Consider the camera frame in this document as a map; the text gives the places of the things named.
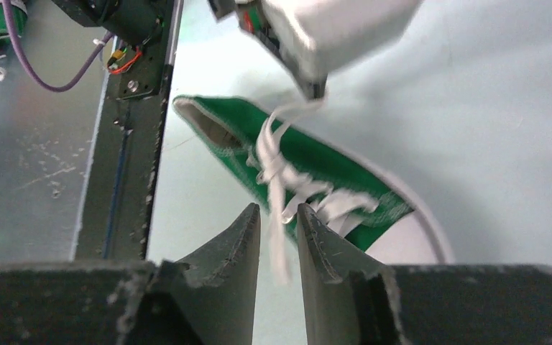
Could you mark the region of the green canvas sneaker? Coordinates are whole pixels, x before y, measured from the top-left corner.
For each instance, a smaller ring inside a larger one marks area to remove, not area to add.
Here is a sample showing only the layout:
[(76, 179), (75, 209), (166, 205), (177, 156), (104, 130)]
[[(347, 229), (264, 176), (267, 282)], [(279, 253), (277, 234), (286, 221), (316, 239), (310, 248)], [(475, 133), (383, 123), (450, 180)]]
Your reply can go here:
[[(260, 127), (271, 112), (235, 97), (179, 95), (175, 112), (198, 135), (210, 153), (234, 176), (247, 192), (264, 206), (267, 186), (257, 183), (259, 174), (255, 144)], [(294, 123), (282, 136), (281, 151), (294, 168), (316, 180), (368, 193), (379, 201), (376, 211), (353, 212), (362, 222), (340, 235), (355, 247), (388, 264), (449, 264), (454, 254), (449, 240), (426, 203), (393, 172), (370, 162), (349, 149), (304, 132)], [(314, 203), (305, 204), (318, 215)], [(296, 239), (296, 216), (285, 226), (286, 236)]]

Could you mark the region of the white shoelace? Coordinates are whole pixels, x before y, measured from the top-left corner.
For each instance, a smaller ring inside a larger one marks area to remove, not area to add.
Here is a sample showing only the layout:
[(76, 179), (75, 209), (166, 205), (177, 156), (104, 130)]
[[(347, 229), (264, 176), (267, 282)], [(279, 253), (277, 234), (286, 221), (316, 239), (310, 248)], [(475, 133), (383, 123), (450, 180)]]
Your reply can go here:
[(323, 199), (313, 204), (317, 207), (319, 219), (327, 221), (329, 226), (334, 225), (337, 234), (345, 235), (362, 222), (360, 217), (353, 214), (355, 210), (372, 213), (380, 204), (368, 193), (335, 189), (332, 183), (299, 172), (282, 154), (281, 139), (284, 133), (300, 118), (317, 111), (323, 104), (323, 100), (313, 100), (278, 106), (262, 123), (255, 144), (259, 170), (257, 183), (267, 186), (272, 274), (280, 285), (290, 282), (285, 226), (296, 216), (299, 205), (313, 196), (324, 194)]

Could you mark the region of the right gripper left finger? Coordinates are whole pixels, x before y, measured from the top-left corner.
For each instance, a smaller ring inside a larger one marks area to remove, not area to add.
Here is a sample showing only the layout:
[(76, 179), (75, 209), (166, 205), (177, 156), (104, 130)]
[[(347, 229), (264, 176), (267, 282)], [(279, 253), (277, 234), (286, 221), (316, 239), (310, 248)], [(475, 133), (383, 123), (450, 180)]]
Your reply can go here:
[(260, 237), (251, 203), (175, 262), (0, 264), (0, 344), (250, 344)]

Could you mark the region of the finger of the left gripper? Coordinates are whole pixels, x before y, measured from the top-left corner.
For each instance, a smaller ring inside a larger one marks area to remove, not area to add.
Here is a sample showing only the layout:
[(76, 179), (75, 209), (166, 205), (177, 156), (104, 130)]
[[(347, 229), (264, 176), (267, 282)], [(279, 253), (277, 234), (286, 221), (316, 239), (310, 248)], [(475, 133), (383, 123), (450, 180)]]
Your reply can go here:
[(286, 69), (306, 100), (324, 98), (327, 77), (313, 81), (302, 76), (299, 64), (268, 21), (263, 3), (264, 1), (208, 0), (217, 21), (230, 14), (236, 15), (240, 30), (253, 36)]

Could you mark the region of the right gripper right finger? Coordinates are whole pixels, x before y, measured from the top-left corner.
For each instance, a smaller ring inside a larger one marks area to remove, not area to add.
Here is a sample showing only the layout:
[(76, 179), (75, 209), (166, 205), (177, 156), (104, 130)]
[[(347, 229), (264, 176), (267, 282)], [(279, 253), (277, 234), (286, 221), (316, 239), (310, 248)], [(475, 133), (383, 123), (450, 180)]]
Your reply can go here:
[(387, 265), (297, 213), (309, 344), (552, 344), (552, 267)]

